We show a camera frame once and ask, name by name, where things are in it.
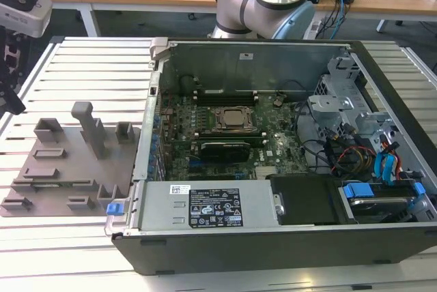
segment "barcode sticker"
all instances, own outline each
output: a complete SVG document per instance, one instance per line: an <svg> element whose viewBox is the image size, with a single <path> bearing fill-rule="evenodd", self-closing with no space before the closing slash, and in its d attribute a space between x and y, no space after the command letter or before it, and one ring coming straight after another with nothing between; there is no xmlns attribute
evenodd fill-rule
<svg viewBox="0 0 437 292"><path fill-rule="evenodd" d="M170 185L170 194L189 194L191 185Z"/></svg>

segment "floor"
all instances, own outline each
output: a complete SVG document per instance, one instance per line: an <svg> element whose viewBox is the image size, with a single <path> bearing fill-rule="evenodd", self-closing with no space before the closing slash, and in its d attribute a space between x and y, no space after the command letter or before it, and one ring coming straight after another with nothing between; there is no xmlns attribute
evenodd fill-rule
<svg viewBox="0 0 437 292"><path fill-rule="evenodd" d="M80 20L72 16L73 10L53 10L51 23L43 38L34 43L31 63L38 60L51 36L86 36ZM97 12L103 36L130 37L198 37L205 38L215 25L214 14L196 14L189 20L187 14L168 12ZM342 25L336 40L395 40L400 46L411 47L422 60L433 68L437 62L437 23L426 25L435 33L427 31L420 23L404 22L396 26L389 22L384 33L378 33L376 20L347 20Z"/></svg>

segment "blue clip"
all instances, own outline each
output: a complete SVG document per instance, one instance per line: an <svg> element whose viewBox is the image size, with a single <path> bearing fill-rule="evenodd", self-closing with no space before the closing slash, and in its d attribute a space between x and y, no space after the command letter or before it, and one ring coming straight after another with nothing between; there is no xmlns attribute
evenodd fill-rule
<svg viewBox="0 0 437 292"><path fill-rule="evenodd" d="M351 198L371 198L375 196L373 191L371 190L369 183L349 183L348 185L343 187L344 194L347 199Z"/></svg>
<svg viewBox="0 0 437 292"><path fill-rule="evenodd" d="M422 183L418 183L418 182L414 183L414 189L416 190L417 195L419 195L419 196L426 193L425 188L423 187Z"/></svg>
<svg viewBox="0 0 437 292"><path fill-rule="evenodd" d="M383 159L386 160L385 160L384 169L382 170L381 173L381 166L382 166ZM373 167L376 177L377 178L382 177L382 180L386 181L387 184L390 186L394 185L393 181L391 180L391 172L393 171L393 165L395 161L396 161L396 157L393 154L384 154L382 152L379 152L376 155L375 166Z"/></svg>
<svg viewBox="0 0 437 292"><path fill-rule="evenodd" d="M124 203L109 203L107 206L108 216L123 216Z"/></svg>

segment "blue cable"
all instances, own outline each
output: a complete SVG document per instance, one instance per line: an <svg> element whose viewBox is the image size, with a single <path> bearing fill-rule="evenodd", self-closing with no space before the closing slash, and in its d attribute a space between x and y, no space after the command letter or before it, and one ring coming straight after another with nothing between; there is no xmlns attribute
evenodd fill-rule
<svg viewBox="0 0 437 292"><path fill-rule="evenodd" d="M337 24L335 25L335 28L334 28L334 31L333 31L333 34L330 36L330 40L331 39L333 39L334 37L335 37L335 34L337 34L337 32L338 32L338 30L339 30L339 28L340 28L340 21L341 21L341 18L343 17L343 10L344 10L344 1L343 0L340 0L341 1L341 8L340 8L340 15L339 15L339 18L338 18L338 20L337 20Z"/></svg>

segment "blue latch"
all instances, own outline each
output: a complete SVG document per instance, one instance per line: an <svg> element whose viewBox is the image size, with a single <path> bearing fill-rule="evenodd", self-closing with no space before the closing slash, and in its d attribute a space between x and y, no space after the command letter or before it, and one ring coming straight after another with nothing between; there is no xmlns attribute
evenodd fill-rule
<svg viewBox="0 0 437 292"><path fill-rule="evenodd" d="M349 183L343 187L346 198L371 198L375 196L369 183Z"/></svg>
<svg viewBox="0 0 437 292"><path fill-rule="evenodd" d="M426 193L425 188L423 187L422 183L419 183L419 182L414 183L414 189L416 190L417 195L419 195L419 196Z"/></svg>
<svg viewBox="0 0 437 292"><path fill-rule="evenodd" d="M123 216L124 203L109 203L107 207L108 216Z"/></svg>

